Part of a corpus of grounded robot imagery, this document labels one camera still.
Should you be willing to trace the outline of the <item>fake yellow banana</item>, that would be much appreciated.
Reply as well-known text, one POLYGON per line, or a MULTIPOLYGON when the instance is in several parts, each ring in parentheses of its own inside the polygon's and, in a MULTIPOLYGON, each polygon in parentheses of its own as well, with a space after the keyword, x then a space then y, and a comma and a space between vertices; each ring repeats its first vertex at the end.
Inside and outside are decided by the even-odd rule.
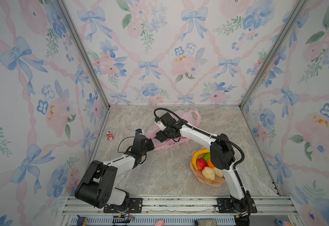
POLYGON ((210 150, 208 150, 208 149, 202 149, 202 150, 198 150, 198 151, 194 151, 194 152, 193 152, 191 163, 192 163, 193 167, 194 167, 196 170, 198 170, 198 168, 197 168, 197 166, 196 166, 197 158, 198 158, 201 154, 207 154, 207 153, 210 153, 210 150))

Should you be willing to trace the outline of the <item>fake green round fruit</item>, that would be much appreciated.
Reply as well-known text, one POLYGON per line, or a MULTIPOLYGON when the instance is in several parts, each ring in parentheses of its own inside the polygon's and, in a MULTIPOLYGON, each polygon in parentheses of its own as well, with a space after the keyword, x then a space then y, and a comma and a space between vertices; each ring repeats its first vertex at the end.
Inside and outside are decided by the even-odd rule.
POLYGON ((208 162, 208 160, 210 159, 210 153, 206 153, 204 156, 203 156, 203 159, 208 162))

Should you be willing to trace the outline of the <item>fake orange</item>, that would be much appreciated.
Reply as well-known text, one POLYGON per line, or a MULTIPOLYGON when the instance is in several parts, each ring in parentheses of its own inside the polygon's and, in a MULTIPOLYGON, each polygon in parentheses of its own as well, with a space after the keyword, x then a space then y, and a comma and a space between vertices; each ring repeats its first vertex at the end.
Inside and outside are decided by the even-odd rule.
POLYGON ((212 164, 212 162, 211 162, 210 159, 208 159, 208 161, 207 161, 207 165, 208 165, 209 167, 211 167, 211 168, 215 168, 215 166, 212 164))

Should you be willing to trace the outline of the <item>fake beige pear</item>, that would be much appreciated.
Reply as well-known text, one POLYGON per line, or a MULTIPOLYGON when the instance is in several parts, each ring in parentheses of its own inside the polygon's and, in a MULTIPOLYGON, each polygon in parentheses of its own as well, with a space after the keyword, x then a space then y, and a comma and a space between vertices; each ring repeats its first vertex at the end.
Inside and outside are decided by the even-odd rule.
POLYGON ((222 173, 221 170, 219 170, 219 169, 217 169, 217 168, 213 168, 213 170, 214 170, 215 175, 216 175, 217 177, 220 177, 220 178, 223 177, 223 173, 222 173))

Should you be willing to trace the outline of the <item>peach scalloped plastic bowl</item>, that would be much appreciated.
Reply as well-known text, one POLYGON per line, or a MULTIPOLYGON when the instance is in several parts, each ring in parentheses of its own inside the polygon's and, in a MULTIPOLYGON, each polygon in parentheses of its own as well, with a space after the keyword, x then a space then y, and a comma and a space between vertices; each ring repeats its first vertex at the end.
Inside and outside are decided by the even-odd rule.
MULTIPOLYGON (((205 154, 201 154, 197 159, 202 158, 204 155, 205 155, 205 154)), ((196 169, 193 167, 193 165, 192 165, 192 163, 191 163, 191 160, 190 160, 190 164, 189 164, 189 165, 190 165, 190 168, 191 168, 192 172, 194 173, 194 175, 196 176, 196 178, 197 178, 200 182, 202 182, 202 183, 204 183, 204 184, 208 184, 208 185, 214 186, 214 187, 219 187, 220 185, 222 185, 223 183, 226 182, 226 179, 225 179, 224 177, 220 178, 220 177, 217 177, 217 176, 216 176, 216 178, 215 178, 213 181, 207 181, 207 180, 203 177, 201 171, 198 171, 198 170, 196 170, 196 169)))

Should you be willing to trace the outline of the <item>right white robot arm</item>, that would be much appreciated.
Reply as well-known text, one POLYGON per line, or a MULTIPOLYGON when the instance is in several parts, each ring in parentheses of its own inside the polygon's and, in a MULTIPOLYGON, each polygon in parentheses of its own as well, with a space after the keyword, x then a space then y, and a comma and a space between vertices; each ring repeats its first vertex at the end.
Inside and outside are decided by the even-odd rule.
POLYGON ((251 195, 244 187, 236 168, 245 159, 243 150, 225 134, 215 135, 203 131, 166 108, 156 108, 154 116, 155 123, 160 128, 156 139, 161 143, 167 139, 178 142, 184 137, 210 151, 212 164, 222 172, 229 186, 233 210, 240 217, 250 217, 251 195))

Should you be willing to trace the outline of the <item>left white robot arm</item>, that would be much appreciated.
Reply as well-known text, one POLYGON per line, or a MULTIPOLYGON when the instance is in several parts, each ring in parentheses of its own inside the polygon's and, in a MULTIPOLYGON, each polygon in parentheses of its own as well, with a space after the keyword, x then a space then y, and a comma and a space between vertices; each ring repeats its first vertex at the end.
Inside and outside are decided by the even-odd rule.
POLYGON ((99 209, 128 211, 130 195, 127 191, 114 187, 116 177, 144 163, 147 152, 154 149, 152 139, 137 134, 133 144, 121 157, 107 162, 92 161, 79 182, 75 198, 99 209))

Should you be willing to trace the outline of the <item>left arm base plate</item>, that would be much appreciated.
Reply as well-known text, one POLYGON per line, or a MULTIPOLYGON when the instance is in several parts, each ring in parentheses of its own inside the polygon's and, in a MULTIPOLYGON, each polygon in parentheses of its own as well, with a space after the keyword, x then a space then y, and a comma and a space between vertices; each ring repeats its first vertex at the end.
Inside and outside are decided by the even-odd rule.
POLYGON ((143 198, 126 198, 122 205, 106 205, 104 213, 141 213, 143 207, 143 198))

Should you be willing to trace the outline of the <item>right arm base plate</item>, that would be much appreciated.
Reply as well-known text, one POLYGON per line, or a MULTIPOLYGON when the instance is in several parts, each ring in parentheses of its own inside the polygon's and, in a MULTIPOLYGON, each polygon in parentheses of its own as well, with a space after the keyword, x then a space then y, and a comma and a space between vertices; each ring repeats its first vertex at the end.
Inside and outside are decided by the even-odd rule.
MULTIPOLYGON (((249 209, 251 210, 251 213, 257 213, 257 207, 254 202, 253 198, 250 198, 250 207, 249 209)), ((245 212, 248 210, 246 207, 245 210, 243 211, 236 211, 235 210, 235 204, 232 201, 231 198, 217 198, 216 199, 216 205, 215 205, 215 210, 219 213, 234 213, 234 214, 239 214, 241 212, 245 212)))

